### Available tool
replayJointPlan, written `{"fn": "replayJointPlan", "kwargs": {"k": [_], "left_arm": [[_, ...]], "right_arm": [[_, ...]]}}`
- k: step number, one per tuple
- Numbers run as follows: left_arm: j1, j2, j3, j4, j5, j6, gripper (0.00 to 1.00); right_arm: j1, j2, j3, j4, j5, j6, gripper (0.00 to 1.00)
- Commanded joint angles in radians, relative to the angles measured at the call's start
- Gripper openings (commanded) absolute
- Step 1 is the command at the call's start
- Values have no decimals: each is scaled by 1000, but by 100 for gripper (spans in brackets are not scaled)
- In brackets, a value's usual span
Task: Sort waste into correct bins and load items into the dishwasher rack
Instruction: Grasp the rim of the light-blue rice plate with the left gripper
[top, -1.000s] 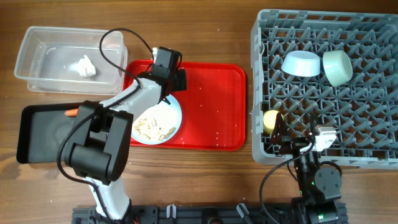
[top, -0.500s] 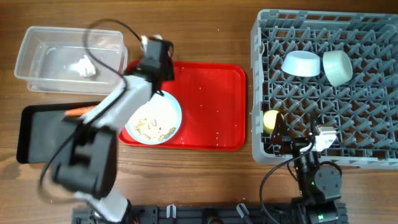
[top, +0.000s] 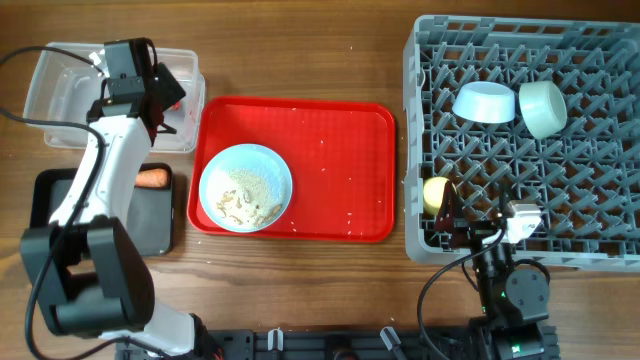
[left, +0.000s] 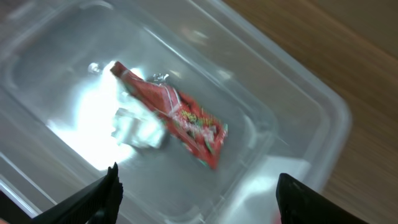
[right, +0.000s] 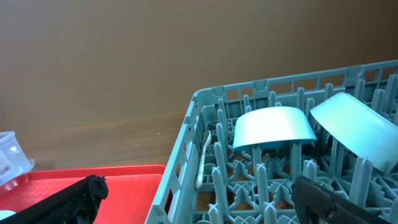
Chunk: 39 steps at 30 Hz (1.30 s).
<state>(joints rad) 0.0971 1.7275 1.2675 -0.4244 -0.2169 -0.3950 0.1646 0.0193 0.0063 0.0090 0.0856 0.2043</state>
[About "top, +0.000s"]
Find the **yellow plastic cup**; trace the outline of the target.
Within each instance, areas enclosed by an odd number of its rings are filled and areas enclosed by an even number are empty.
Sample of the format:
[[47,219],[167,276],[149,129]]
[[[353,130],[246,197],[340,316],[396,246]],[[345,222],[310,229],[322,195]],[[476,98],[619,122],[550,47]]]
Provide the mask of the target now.
[[449,179],[445,177],[432,177],[424,181],[423,205],[427,214],[436,216],[439,213],[447,182]]

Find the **orange carrot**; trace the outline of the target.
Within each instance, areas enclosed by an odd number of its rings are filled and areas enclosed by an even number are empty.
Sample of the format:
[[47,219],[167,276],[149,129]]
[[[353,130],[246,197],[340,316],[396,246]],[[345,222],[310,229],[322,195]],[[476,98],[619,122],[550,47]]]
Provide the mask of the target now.
[[140,171],[135,178],[135,186],[139,188],[160,189],[169,187],[170,183],[171,176],[163,168]]

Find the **light blue bowl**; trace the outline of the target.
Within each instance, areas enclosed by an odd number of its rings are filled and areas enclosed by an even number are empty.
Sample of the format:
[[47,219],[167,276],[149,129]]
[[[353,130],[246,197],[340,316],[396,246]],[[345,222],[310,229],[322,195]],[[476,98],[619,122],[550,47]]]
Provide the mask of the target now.
[[470,82],[460,88],[452,111],[473,122],[507,123],[515,118],[515,93],[499,83]]

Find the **light blue plate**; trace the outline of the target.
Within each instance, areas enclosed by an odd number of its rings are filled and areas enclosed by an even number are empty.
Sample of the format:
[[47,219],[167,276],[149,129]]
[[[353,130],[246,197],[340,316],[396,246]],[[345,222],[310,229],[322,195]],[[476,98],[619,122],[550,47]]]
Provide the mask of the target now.
[[[287,210],[293,196],[293,177],[289,166],[275,151],[257,144],[239,144],[216,154],[204,167],[198,200],[207,218],[232,233],[248,234],[264,230],[276,223]],[[282,209],[267,225],[242,229],[227,225],[214,213],[214,202],[227,190],[248,190],[253,195],[264,192]]]

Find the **mint green bowl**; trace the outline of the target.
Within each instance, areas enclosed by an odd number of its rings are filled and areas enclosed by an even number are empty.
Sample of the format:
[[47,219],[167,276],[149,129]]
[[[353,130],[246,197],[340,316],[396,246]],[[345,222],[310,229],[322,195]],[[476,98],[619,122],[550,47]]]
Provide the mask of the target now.
[[568,116],[563,93],[553,82],[522,84],[518,101],[522,120],[534,138],[547,138],[566,126]]

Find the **red snack wrapper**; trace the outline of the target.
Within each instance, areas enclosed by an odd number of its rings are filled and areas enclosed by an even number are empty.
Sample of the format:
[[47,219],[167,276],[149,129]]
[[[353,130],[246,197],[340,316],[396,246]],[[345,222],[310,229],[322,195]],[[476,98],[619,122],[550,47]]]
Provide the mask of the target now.
[[182,108],[182,105],[183,105],[183,102],[182,101],[178,101],[178,102],[176,102],[174,105],[172,105],[170,107],[170,110],[171,111],[178,111],[178,110],[180,110]]

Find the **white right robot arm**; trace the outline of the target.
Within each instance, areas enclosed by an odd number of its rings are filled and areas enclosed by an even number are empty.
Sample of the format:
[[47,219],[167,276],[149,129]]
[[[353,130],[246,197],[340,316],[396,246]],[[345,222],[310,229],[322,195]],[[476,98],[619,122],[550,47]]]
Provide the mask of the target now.
[[451,234],[453,247],[470,254],[448,264],[448,271],[472,263],[483,315],[469,322],[469,354],[477,359],[558,359],[556,328],[549,318],[551,275],[540,262],[513,258],[515,245],[542,223],[539,207],[515,198],[500,186],[498,217],[471,220],[447,180],[434,229]]

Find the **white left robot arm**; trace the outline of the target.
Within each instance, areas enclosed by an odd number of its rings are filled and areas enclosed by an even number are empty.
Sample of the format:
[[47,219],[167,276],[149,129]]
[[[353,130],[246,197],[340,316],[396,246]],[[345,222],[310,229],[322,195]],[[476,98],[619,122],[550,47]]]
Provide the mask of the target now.
[[186,93],[153,42],[104,45],[100,97],[79,129],[87,145],[71,187],[47,225],[25,230],[20,254],[32,284],[25,340],[38,359],[33,317],[58,336],[99,338],[160,359],[217,359],[202,321],[156,298],[152,276],[126,230],[136,176],[160,133],[164,111]]

